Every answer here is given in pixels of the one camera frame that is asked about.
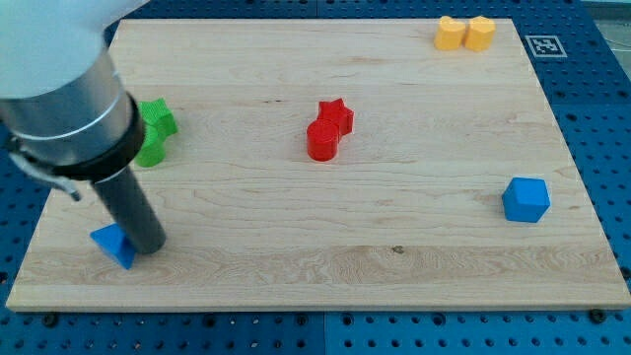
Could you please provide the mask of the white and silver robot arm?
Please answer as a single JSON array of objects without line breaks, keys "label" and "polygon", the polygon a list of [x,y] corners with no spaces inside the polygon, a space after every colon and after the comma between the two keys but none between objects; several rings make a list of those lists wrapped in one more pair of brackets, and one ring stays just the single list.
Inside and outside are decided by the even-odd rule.
[{"label": "white and silver robot arm", "polygon": [[143,125],[104,40],[147,0],[2,0],[1,120],[27,160],[98,180],[140,150]]}]

